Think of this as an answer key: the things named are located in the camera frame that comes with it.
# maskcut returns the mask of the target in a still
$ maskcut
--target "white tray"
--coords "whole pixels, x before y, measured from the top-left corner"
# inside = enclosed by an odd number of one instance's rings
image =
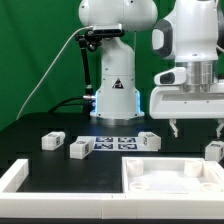
[[[204,159],[124,157],[124,193],[222,192],[224,172]]]

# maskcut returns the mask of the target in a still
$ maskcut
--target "black platform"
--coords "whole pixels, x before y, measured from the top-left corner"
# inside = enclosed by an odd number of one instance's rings
[[[29,159],[30,175],[19,192],[121,193],[121,158],[204,157],[206,145],[216,140],[215,120],[181,120],[180,137],[175,138],[168,120],[152,120],[125,127],[91,123],[82,114],[36,113],[23,116],[0,132],[0,175],[18,158]],[[65,144],[54,152],[41,150],[41,137],[64,131]],[[160,152],[93,151],[84,160],[69,158],[69,146],[78,136],[134,136],[151,131],[162,138]],[[1,223],[120,223],[117,220],[34,220],[1,219]],[[192,220],[122,220],[123,223],[200,223]]]

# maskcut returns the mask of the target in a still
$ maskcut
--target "warning triangle sticker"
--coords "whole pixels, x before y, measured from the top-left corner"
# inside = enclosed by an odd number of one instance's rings
[[[117,79],[117,81],[115,82],[113,89],[124,89],[124,86],[121,83],[120,79]]]

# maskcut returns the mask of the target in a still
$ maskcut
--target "white foam block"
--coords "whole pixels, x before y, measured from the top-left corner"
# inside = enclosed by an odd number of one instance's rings
[[[70,145],[70,158],[84,159],[93,151],[94,140],[92,138],[77,139]]]
[[[219,162],[224,156],[224,142],[212,141],[205,148],[205,160]]]
[[[161,149],[161,138],[152,132],[140,132],[138,134],[141,144],[147,146],[151,151]]]
[[[51,132],[42,137],[42,150],[53,151],[64,144],[64,132]]]

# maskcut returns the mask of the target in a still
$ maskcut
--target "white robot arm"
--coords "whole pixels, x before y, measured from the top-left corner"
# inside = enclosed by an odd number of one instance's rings
[[[216,78],[221,35],[217,11],[215,0],[176,0],[173,11],[153,31],[155,52],[175,60],[176,66],[155,77],[150,114],[170,119],[176,136],[176,119],[224,121],[224,85]]]
[[[149,30],[157,19],[152,0],[83,0],[79,17],[102,37],[102,79],[92,121],[126,125],[144,116],[135,88],[135,53],[118,37],[123,31]]]

